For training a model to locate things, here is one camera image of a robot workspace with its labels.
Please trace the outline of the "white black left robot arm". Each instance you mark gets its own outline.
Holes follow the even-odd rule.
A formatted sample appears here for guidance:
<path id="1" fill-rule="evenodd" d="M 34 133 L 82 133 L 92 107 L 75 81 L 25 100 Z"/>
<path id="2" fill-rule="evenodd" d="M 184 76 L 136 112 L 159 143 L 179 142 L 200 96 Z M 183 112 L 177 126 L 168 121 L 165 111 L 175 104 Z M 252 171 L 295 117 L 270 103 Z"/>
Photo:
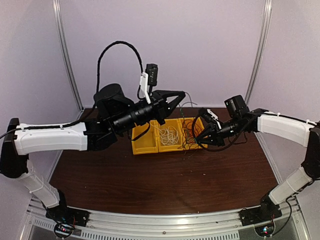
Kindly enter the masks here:
<path id="1" fill-rule="evenodd" d="M 36 173 L 29 154 L 55 150 L 101 151 L 119 136 L 151 120 L 163 125 L 185 98 L 184 91 L 156 90 L 148 99 L 133 102 L 121 86 L 111 83 L 94 95 L 96 118 L 84 117 L 71 123 L 28 125 L 12 118 L 1 136 L 0 172 L 21 182 L 41 200 L 48 215 L 61 222 L 72 218 L 66 198 Z"/>

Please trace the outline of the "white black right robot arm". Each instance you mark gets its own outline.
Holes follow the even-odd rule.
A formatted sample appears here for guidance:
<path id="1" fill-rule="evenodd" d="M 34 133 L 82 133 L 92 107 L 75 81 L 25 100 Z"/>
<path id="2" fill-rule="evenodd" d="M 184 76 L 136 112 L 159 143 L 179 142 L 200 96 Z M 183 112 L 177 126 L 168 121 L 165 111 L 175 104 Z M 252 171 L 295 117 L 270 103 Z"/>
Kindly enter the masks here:
<path id="1" fill-rule="evenodd" d="M 192 134 L 202 149 L 209 152 L 227 150 L 243 133 L 271 135 L 305 149 L 305 157 L 298 168 L 266 193 L 258 207 L 240 212 L 244 220 L 277 218 L 281 216 L 280 204 L 320 179 L 320 124 L 263 108 L 250 110 L 241 95 L 233 96 L 224 103 L 229 120 L 219 120 L 208 108 L 201 108 L 193 120 L 194 124 L 199 118 L 206 122 L 200 133 Z"/>

